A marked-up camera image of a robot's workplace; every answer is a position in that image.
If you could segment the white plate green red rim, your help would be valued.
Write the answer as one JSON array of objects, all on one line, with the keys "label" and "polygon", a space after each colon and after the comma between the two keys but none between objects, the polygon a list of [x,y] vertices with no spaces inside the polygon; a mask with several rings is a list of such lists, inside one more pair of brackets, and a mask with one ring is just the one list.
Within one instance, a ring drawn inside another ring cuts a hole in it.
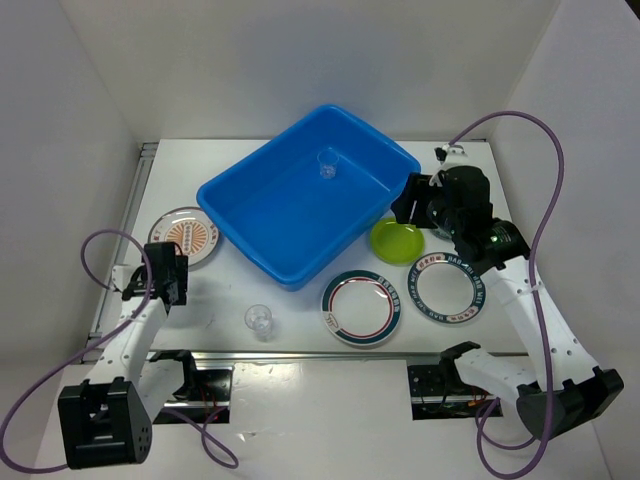
[{"label": "white plate green red rim", "polygon": [[387,342],[399,326],[402,306],[393,284],[369,270],[350,270],[334,277],[321,297],[325,326],[354,348]]}]

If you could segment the orange sunburst plate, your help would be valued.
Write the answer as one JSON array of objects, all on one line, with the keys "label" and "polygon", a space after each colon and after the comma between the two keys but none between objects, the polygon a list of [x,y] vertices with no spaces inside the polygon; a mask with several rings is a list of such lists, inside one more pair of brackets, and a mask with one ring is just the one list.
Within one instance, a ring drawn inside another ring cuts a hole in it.
[{"label": "orange sunburst plate", "polygon": [[176,252],[186,255],[189,266],[196,267],[215,252],[220,238],[220,230],[201,208],[181,207],[154,222],[147,242],[173,242]]}]

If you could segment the lime green plate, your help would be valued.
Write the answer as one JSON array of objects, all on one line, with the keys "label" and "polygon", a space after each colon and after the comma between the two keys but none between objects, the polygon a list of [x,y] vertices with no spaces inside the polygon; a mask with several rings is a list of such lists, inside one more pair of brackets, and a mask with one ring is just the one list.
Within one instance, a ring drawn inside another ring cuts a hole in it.
[{"label": "lime green plate", "polygon": [[374,254],[391,265],[408,265],[424,252],[423,233],[415,226],[399,224],[392,217],[379,220],[369,234]]}]

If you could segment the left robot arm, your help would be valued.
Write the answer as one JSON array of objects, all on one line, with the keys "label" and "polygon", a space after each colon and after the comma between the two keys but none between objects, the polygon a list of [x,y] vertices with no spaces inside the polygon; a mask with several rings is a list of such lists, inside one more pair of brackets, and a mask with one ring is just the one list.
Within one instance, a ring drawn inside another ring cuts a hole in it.
[{"label": "left robot arm", "polygon": [[200,385],[190,351],[152,350],[170,310],[187,302],[188,258],[174,242],[148,243],[144,251],[151,264],[127,272],[120,333],[83,381],[58,397],[72,470],[144,462],[165,402],[189,399]]}]

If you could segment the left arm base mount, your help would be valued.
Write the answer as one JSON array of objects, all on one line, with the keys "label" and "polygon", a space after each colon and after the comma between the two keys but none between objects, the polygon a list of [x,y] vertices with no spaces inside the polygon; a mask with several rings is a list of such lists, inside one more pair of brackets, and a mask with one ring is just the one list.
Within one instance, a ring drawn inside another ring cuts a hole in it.
[{"label": "left arm base mount", "polygon": [[216,409],[212,425],[228,424],[231,415],[233,367],[230,364],[197,362],[195,384],[177,396],[170,395],[153,424],[180,424],[184,420],[171,415],[175,410],[197,424],[202,424]]}]

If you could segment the white plate dark teal rim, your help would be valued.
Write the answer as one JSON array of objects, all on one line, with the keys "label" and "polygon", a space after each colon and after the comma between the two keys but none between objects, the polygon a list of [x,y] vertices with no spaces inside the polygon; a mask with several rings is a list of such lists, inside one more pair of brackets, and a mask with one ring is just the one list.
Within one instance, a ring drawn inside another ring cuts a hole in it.
[{"label": "white plate dark teal rim", "polygon": [[482,311],[487,290],[459,256],[432,252],[417,259],[407,276],[409,297],[418,311],[443,325],[461,325]]}]

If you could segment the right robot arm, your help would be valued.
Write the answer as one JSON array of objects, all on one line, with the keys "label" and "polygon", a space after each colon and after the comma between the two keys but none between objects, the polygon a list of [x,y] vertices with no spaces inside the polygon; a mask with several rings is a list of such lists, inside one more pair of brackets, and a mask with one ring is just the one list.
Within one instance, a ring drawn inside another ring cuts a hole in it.
[{"label": "right robot arm", "polygon": [[412,173],[391,210],[400,224],[449,233],[457,256],[498,300],[533,364],[520,371],[466,341],[440,355],[438,377],[446,391],[487,391],[514,406],[537,440],[596,419],[621,393],[619,373],[599,366],[537,280],[534,251],[519,229],[494,215],[490,182],[480,168]]}]

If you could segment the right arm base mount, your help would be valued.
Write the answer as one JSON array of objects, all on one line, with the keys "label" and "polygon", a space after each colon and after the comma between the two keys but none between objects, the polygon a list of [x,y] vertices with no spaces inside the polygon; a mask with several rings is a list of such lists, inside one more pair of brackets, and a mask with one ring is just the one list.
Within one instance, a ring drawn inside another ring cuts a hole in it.
[{"label": "right arm base mount", "polygon": [[414,421],[473,418],[494,398],[476,386],[449,386],[437,365],[408,365],[407,377]]}]

